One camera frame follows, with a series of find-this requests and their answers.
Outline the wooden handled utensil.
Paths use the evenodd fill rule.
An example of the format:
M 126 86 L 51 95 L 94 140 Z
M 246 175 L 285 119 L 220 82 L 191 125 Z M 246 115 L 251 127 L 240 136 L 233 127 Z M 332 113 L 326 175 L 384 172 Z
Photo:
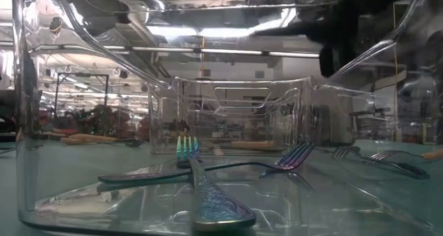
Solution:
M 107 136 L 97 136 L 93 134 L 73 134 L 70 135 L 69 138 L 79 139 L 79 140 L 107 141 L 107 142 L 114 142 L 117 140 L 117 138 L 107 137 Z
M 99 143 L 99 144 L 107 144 L 107 145 L 123 144 L 126 147 L 139 147 L 144 143 L 142 140 L 137 140 L 137 139 L 92 140 L 92 139 L 62 138 L 61 141 L 67 145 L 85 145 L 85 144 Z

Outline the clear plastic bin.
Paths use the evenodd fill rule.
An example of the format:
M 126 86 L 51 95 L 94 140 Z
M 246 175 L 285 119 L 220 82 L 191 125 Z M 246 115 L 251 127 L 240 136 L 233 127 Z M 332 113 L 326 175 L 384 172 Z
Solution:
M 150 86 L 150 148 L 175 154 L 179 136 L 197 138 L 206 155 L 281 155 L 316 140 L 319 109 L 310 78 L 204 80 L 175 77 Z M 274 147 L 234 147 L 231 141 L 272 140 Z
M 382 15 L 357 57 L 329 78 L 319 59 L 249 55 L 29 50 L 41 44 L 216 48 L 320 53 L 298 36 L 164 37 L 148 26 L 284 28 L 312 20 L 342 0 L 12 0 L 20 221 L 56 236 L 443 236 L 443 0 L 399 0 Z M 201 76 L 210 69 L 209 78 Z M 256 78 L 264 71 L 264 78 Z M 109 75 L 107 137 L 123 144 L 67 145 L 93 134 L 93 123 L 53 121 L 56 75 Z M 239 230 L 201 231 L 192 225 L 192 173 L 171 179 L 109 184 L 99 176 L 190 168 L 175 154 L 150 148 L 150 86 L 175 77 L 204 80 L 310 78 L 319 109 L 314 149 L 292 171 L 244 165 L 205 171 L 227 194 L 250 208 L 256 223 Z M 422 168 L 416 179 L 360 154 L 389 149 L 385 161 Z

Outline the wooden handled fork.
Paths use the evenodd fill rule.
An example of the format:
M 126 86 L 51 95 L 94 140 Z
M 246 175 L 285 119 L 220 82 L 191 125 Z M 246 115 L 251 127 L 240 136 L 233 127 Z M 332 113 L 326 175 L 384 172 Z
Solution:
M 382 160 L 382 159 L 385 159 L 389 156 L 393 156 L 395 154 L 406 154 L 409 156 L 416 156 L 415 154 L 412 154 L 410 152 L 389 149 L 389 150 L 386 150 L 383 152 L 376 153 L 376 154 L 372 155 L 370 158 L 375 159 L 375 160 Z M 416 157 L 420 157 L 422 159 L 427 159 L 427 160 L 434 159 L 434 158 L 441 158 L 441 157 L 443 157 L 443 149 L 439 149 L 434 152 L 427 152 L 427 153 L 418 154 Z
M 250 148 L 270 148 L 275 146 L 275 143 L 272 140 L 263 140 L 263 141 L 235 140 L 231 141 L 230 144 L 234 147 L 250 147 Z

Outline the long ceiling light strip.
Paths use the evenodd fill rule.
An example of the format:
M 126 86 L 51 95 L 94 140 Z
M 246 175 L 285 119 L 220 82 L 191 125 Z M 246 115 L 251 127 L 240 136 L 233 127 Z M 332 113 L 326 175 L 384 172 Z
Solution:
M 29 50 L 30 53 L 38 51 L 56 51 L 56 50 L 81 50 L 92 53 L 101 53 L 110 56 L 123 52 L 155 52 L 155 53 L 194 53 L 194 54 L 226 54 L 226 55 L 249 55 L 260 57 L 293 57 L 293 58 L 319 58 L 318 53 L 299 53 L 283 51 L 254 51 L 237 49 L 216 49 L 216 48 L 172 48 L 172 47 L 141 47 L 141 46 L 101 46 L 99 48 L 87 48 L 75 44 L 41 44 Z

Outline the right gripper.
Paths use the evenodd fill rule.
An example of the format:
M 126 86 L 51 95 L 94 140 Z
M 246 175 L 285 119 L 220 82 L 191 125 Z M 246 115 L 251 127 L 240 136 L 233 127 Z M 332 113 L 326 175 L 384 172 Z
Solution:
M 329 78 L 355 57 L 354 44 L 359 28 L 359 17 L 367 11 L 363 1 L 344 0 L 334 4 L 323 19 L 298 21 L 284 28 L 254 32 L 255 36 L 305 35 L 324 47 L 319 53 L 320 72 Z

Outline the iridescent rainbow fork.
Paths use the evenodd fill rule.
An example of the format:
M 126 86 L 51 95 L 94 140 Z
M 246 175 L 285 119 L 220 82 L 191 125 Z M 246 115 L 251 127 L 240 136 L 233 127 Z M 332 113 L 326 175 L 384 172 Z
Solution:
M 199 144 L 191 136 L 179 136 L 177 156 L 190 165 L 194 197 L 192 225 L 201 231 L 239 230 L 256 223 L 255 213 L 224 192 L 199 163 Z
M 332 152 L 332 157 L 334 159 L 345 158 L 348 154 L 353 154 L 356 157 L 363 159 L 363 162 L 366 164 L 370 163 L 380 163 L 383 165 L 389 165 L 397 170 L 399 170 L 402 174 L 406 174 L 416 179 L 429 179 L 430 175 L 428 172 L 423 170 L 422 168 L 416 167 L 414 165 L 408 163 L 397 163 L 392 161 L 385 161 L 377 158 L 370 158 L 360 154 L 360 147 L 357 146 L 347 146 L 347 147 L 337 147 Z
M 240 167 L 244 165 L 259 165 L 262 167 L 267 167 L 272 170 L 277 171 L 292 171 L 300 166 L 306 158 L 311 154 L 314 149 L 315 144 L 304 142 L 299 146 L 289 150 L 280 160 L 276 161 L 274 164 L 267 164 L 257 161 L 240 162 L 240 163 L 229 163 L 223 165 L 212 165 L 204 167 L 205 171 L 220 170 L 230 167 Z M 178 176 L 184 176 L 191 174 L 192 170 L 190 168 L 175 170 L 169 172 L 159 172 L 159 173 L 144 173 L 144 174 L 119 174 L 119 175 L 104 175 L 99 176 L 98 180 L 103 183 L 117 184 L 124 183 L 126 181 L 152 181 L 161 179 L 171 179 Z

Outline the bright ceiling light panel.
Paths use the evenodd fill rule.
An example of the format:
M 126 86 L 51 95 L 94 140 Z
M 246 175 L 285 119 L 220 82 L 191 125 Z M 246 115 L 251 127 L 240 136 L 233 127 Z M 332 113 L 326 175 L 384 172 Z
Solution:
M 271 29 L 271 27 L 255 26 L 252 28 L 203 28 L 202 30 L 197 30 L 196 28 L 191 27 L 148 26 L 147 29 L 153 35 L 160 35 L 164 37 L 246 37 L 257 31 Z

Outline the black background frame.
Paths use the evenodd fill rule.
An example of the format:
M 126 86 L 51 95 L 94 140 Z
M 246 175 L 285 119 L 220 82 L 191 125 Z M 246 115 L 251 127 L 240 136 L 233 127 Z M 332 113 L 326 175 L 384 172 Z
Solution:
M 60 72 L 56 75 L 53 121 L 73 119 L 87 123 L 108 108 L 109 75 Z

